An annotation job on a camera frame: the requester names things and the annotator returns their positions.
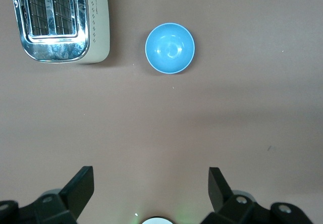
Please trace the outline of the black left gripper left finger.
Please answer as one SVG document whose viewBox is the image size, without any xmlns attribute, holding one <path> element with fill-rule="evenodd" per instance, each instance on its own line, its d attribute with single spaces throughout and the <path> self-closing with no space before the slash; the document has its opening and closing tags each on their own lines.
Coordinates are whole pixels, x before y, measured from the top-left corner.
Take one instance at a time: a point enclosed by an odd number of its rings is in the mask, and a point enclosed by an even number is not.
<svg viewBox="0 0 323 224">
<path fill-rule="evenodd" d="M 93 193 L 93 167 L 84 166 L 62 189 L 46 191 L 27 206 L 1 201 L 1 223 L 77 223 Z"/>
</svg>

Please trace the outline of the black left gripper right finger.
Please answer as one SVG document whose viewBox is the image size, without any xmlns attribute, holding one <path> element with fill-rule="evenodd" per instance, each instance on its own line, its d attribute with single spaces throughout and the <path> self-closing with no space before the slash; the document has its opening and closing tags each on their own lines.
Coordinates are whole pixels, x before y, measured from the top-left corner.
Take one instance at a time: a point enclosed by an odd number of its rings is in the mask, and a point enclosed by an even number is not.
<svg viewBox="0 0 323 224">
<path fill-rule="evenodd" d="M 293 204 L 276 202 L 266 209 L 247 195 L 233 192 L 218 167 L 209 168 L 208 195 L 213 212 L 202 223 L 312 223 Z"/>
</svg>

